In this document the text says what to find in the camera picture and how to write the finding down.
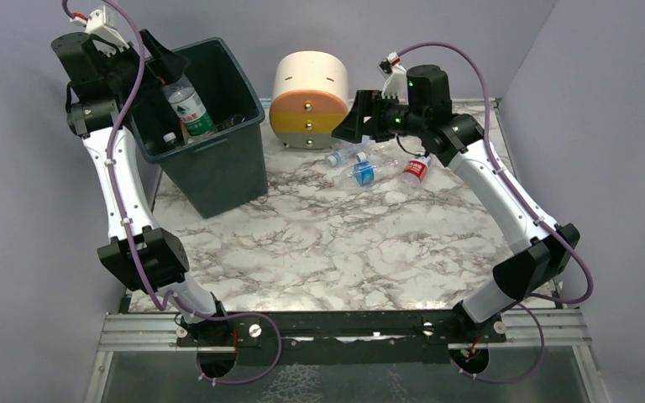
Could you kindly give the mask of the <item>aluminium frame rail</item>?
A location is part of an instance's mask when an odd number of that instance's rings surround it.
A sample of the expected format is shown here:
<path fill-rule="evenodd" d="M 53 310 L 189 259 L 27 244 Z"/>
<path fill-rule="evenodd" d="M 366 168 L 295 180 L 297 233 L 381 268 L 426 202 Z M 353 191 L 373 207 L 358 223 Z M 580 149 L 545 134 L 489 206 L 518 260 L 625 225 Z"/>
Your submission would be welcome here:
<path fill-rule="evenodd" d="M 591 338 L 575 309 L 512 310 L 504 343 L 448 364 L 206 364 L 176 345 L 174 313 L 106 318 L 88 402 L 594 402 Z"/>

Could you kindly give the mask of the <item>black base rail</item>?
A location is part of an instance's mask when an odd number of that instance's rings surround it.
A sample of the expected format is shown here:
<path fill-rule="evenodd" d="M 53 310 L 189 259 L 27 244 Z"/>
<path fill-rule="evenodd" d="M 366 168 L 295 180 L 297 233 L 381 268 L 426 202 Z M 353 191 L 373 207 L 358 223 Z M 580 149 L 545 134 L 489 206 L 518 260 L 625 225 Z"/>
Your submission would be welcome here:
<path fill-rule="evenodd" d="M 232 312 L 196 325 L 177 316 L 176 345 L 194 349 L 206 364 L 448 364 L 452 348 L 504 343 L 494 328 L 500 320 L 468 331 L 448 309 Z"/>

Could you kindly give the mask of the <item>green label bottle dark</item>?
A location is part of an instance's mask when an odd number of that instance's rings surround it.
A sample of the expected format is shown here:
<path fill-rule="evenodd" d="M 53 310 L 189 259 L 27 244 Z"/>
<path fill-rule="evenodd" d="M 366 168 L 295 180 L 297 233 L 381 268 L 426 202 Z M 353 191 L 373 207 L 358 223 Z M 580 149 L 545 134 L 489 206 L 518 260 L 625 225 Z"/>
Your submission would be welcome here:
<path fill-rule="evenodd" d="M 246 120 L 246 117 L 243 114 L 240 114 L 240 113 L 233 114 L 228 118 L 225 118 L 215 126 L 216 132 L 220 133 L 230 128 L 233 128 L 243 123 L 245 120 Z"/>

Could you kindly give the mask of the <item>clear bottle blue cap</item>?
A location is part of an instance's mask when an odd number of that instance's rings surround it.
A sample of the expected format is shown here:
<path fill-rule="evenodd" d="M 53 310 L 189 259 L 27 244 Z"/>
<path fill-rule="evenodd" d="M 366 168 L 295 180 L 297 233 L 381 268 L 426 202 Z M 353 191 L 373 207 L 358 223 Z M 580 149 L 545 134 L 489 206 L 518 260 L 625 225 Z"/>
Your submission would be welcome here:
<path fill-rule="evenodd" d="M 338 141 L 332 146 L 326 157 L 326 161 L 331 167 L 337 167 L 370 145 L 371 141 L 367 138 L 363 138 L 363 141 L 358 144 Z"/>

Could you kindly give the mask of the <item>green label water bottle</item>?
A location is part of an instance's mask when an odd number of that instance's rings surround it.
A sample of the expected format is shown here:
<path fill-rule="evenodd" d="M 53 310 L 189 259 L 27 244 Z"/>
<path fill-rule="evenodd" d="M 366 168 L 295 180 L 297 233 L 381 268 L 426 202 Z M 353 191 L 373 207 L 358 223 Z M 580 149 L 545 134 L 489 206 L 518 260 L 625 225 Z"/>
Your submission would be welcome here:
<path fill-rule="evenodd" d="M 175 83 L 164 85 L 162 91 L 190 140 L 198 141 L 216 133 L 215 124 L 204 102 L 186 76 Z"/>

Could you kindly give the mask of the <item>green jasmine tea bottle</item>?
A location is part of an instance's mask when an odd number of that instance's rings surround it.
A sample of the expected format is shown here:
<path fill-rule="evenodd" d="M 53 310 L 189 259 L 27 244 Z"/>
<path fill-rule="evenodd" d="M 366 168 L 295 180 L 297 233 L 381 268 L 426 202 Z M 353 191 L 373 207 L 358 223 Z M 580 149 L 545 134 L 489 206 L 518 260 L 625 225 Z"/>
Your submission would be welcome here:
<path fill-rule="evenodd" d="M 168 149 L 176 149 L 181 146 L 181 141 L 173 132 L 167 133 L 162 137 Z"/>

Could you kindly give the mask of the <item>clear bottle blue label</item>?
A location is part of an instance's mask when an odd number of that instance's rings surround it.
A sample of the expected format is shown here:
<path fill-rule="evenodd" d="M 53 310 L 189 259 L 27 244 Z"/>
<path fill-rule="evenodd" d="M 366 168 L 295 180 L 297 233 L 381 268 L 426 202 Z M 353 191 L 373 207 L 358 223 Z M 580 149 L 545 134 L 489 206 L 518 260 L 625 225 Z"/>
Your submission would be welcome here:
<path fill-rule="evenodd" d="M 332 178 L 334 186 L 345 190 L 362 190 L 389 180 L 401 173 L 401 163 L 378 155 L 358 159 Z"/>

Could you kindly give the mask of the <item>red label bottle red cap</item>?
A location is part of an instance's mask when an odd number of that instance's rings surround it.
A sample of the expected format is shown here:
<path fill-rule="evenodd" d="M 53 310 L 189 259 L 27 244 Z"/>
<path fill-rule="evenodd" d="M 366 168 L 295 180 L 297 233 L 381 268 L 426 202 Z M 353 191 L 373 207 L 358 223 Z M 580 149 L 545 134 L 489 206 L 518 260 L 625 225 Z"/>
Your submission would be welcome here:
<path fill-rule="evenodd" d="M 420 155 L 409 160 L 403 169 L 399 181 L 407 189 L 419 187 L 425 180 L 429 166 L 432 163 L 430 155 Z"/>

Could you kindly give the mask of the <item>round drawer cabinet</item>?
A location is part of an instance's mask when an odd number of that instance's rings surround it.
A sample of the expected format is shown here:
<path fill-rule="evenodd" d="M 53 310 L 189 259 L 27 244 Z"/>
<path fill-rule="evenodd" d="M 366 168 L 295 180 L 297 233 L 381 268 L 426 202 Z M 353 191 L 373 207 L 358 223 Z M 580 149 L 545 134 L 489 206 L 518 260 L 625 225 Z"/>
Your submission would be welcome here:
<path fill-rule="evenodd" d="M 336 56 L 303 50 L 276 67 L 268 113 L 275 136 L 288 149 L 328 149 L 335 129 L 349 113 L 348 72 Z"/>

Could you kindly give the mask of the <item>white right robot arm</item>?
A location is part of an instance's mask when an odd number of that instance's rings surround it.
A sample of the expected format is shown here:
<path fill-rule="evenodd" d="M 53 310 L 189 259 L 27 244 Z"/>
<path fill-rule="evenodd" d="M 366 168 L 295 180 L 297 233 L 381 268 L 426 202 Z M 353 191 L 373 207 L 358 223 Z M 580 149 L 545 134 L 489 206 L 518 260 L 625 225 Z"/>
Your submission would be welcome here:
<path fill-rule="evenodd" d="M 487 148 L 484 130 L 469 114 L 452 109 L 448 75 L 436 65 L 406 72 L 408 102 L 378 90 L 359 90 L 348 115 L 332 136 L 352 144 L 364 137 L 375 142 L 397 135 L 414 136 L 422 147 L 457 175 L 495 220 L 512 251 L 497 264 L 492 278 L 454 308 L 457 323 L 468 329 L 530 296 L 561 274 L 569 262 L 568 246 L 579 242 L 571 223 L 559 225 L 506 173 L 497 154 Z"/>

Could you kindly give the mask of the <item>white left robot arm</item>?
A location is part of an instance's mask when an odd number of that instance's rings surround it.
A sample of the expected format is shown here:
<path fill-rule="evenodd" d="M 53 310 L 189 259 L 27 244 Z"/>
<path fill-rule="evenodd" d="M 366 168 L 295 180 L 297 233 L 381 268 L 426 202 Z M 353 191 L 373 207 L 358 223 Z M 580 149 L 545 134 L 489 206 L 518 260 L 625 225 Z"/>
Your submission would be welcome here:
<path fill-rule="evenodd" d="M 76 32 L 51 43 L 70 80 L 67 122 L 97 172 L 107 208 L 108 242 L 101 264 L 128 290 L 141 290 L 164 310 L 171 304 L 189 335 L 228 334 L 222 302 L 189 273 L 180 239 L 164 230 L 144 206 L 135 138 L 124 122 L 143 81 L 145 61 L 131 44 Z"/>

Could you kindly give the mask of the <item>dark green plastic bin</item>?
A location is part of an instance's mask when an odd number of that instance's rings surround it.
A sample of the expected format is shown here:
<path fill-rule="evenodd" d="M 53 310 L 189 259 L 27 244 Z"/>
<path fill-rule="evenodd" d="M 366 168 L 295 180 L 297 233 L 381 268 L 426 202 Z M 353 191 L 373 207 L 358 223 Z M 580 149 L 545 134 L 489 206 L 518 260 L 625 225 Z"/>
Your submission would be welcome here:
<path fill-rule="evenodd" d="M 144 158 L 162 168 L 201 217 L 214 217 L 267 192 L 265 113 L 222 39 L 175 53 L 190 62 L 184 86 L 141 86 L 129 111 L 132 132 Z"/>

